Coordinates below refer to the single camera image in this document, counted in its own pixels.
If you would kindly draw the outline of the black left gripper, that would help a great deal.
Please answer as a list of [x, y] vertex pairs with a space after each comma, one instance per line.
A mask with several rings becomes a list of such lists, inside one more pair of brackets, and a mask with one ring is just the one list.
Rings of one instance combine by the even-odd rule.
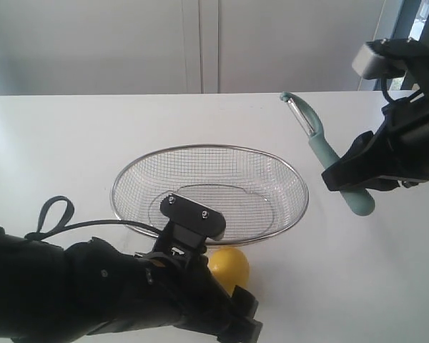
[[95, 322], [88, 334], [176, 326], [218, 342], [257, 342], [259, 303], [238, 285], [230, 297], [215, 280], [204, 255], [208, 236], [205, 229], [168, 223], [142, 257], [96, 237], [69, 247], [74, 293]]

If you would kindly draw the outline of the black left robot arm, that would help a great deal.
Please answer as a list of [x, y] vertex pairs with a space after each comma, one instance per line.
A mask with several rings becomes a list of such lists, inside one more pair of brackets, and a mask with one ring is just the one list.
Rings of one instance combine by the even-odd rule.
[[0, 337], [74, 342], [85, 336], [176, 327], [219, 342], [256, 342], [257, 300], [228, 294], [207, 267], [153, 250], [123, 254], [99, 238], [61, 248], [0, 227]]

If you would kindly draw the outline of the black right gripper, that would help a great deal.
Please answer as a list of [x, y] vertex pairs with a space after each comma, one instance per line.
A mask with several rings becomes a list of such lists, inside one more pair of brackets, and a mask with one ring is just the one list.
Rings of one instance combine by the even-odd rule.
[[388, 80], [378, 79], [387, 105], [376, 133], [359, 135], [348, 151], [326, 168], [322, 178], [330, 191], [357, 188], [389, 192], [401, 182], [429, 181], [429, 48], [409, 39], [388, 40], [386, 57], [400, 60], [419, 89], [399, 99], [388, 93]]

